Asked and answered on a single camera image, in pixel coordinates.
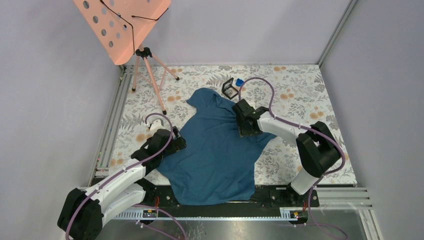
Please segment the blue shirt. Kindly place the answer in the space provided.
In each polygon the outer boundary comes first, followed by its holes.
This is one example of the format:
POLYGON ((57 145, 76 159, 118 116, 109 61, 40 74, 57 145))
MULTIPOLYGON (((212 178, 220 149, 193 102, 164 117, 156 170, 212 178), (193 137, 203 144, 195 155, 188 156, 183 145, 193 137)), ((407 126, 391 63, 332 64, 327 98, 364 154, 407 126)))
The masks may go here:
POLYGON ((158 167, 175 198, 190 206, 249 200, 255 163, 275 136, 240 137, 234 103, 212 89, 197 89, 187 103, 196 112, 180 130, 186 147, 158 167))

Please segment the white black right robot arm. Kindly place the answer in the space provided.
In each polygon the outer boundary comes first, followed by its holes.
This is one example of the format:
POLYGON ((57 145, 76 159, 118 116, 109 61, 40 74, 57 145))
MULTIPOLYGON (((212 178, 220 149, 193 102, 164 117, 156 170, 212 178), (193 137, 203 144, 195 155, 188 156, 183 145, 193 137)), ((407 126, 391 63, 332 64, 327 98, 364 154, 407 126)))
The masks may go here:
POLYGON ((241 137, 269 133, 296 144, 302 170, 289 183, 286 193, 287 201, 293 206, 301 205, 307 199, 306 192, 343 158, 343 151, 321 121, 311 126, 296 124, 273 115, 269 108, 261 106, 254 109, 244 99, 237 102, 232 110, 241 137))

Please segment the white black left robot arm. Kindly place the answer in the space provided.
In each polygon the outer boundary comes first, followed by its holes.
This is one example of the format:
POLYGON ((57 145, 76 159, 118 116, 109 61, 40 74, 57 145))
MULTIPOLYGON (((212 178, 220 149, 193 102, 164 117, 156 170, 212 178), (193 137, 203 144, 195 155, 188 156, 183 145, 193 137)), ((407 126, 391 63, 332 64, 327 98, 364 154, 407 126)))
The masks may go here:
POLYGON ((154 202, 155 185, 145 177, 157 169, 165 157, 186 146, 177 127, 158 129, 115 174, 85 190, 71 190, 57 226, 74 240, 96 239, 110 220, 129 207, 154 202))

